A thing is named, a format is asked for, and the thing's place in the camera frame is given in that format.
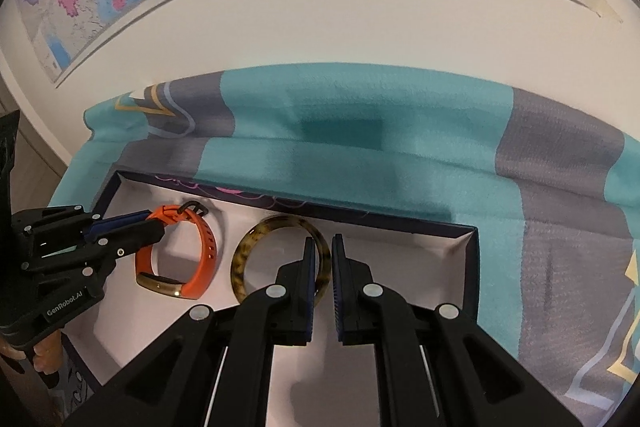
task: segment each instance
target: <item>open box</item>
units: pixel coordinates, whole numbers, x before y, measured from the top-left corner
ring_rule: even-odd
[[[418,306],[451,302],[473,318],[478,313],[479,249],[475,227],[383,216],[360,210],[292,201],[276,196],[118,172],[94,207],[104,217],[154,210],[198,200],[208,209],[218,244],[217,272],[198,302],[214,310],[238,304],[231,288],[231,259],[244,234],[274,214],[306,217],[329,243],[344,237],[347,256],[369,264],[376,282]],[[247,291],[274,282],[278,268],[302,258],[302,229],[280,229],[260,240],[246,266]],[[187,280],[197,264],[200,239],[188,223],[166,229],[154,247],[156,273]],[[65,328],[66,347],[94,391],[106,383],[196,301],[172,298],[136,283],[134,256],[118,260],[105,297]],[[305,427],[378,425],[378,390],[372,346],[337,341],[334,303],[328,290],[314,312],[313,340],[306,347],[276,346],[267,425]]]

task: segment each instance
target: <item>orange watch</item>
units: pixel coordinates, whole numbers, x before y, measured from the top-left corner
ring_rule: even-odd
[[[159,219],[167,227],[180,221],[194,223],[200,232],[202,252],[200,262],[189,282],[180,282],[168,277],[156,275],[151,266],[151,251],[153,246],[143,247],[136,253],[136,282],[156,293],[179,297],[182,299],[199,299],[211,284],[216,271],[218,248],[216,238],[207,222],[202,219],[209,211],[198,201],[187,201],[184,205],[164,204],[151,213],[147,219]]]

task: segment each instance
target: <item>hand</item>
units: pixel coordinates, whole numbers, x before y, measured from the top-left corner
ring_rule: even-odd
[[[51,375],[62,367],[62,337],[60,330],[51,333],[46,339],[37,343],[33,350],[33,368],[45,375]],[[3,338],[0,337],[0,354],[14,360],[24,360],[23,352],[11,347]]]

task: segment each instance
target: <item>bracelet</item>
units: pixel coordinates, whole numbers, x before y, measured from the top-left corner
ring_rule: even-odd
[[[324,292],[331,279],[331,252],[322,234],[311,223],[297,216],[280,216],[268,217],[253,227],[242,238],[238,244],[233,259],[231,260],[231,288],[236,295],[236,299],[241,303],[246,298],[246,288],[244,286],[244,267],[249,259],[249,254],[254,249],[255,244],[260,241],[268,233],[277,229],[287,227],[297,227],[305,229],[316,243],[318,250],[318,275],[316,276],[316,298],[318,302],[324,295]]]
[[[200,262],[188,282],[180,282],[154,273],[151,266],[152,245],[143,247],[136,253],[136,282],[148,290],[182,299],[199,299],[206,291],[216,271],[218,249],[213,232],[207,222],[202,219],[209,211],[197,201],[187,201],[184,205],[164,204],[151,213],[147,219],[159,219],[167,227],[180,221],[188,221],[198,227],[202,251]]]

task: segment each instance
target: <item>white wall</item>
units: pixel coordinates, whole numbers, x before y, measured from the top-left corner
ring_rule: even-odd
[[[171,0],[149,12],[161,1],[145,1],[105,31],[58,89],[16,1],[2,5],[0,73],[63,159],[88,138],[82,113],[97,102],[192,74],[283,62],[469,74],[548,96],[640,139],[640,10],[631,0],[600,3],[600,12],[615,12],[605,17],[575,0]]]

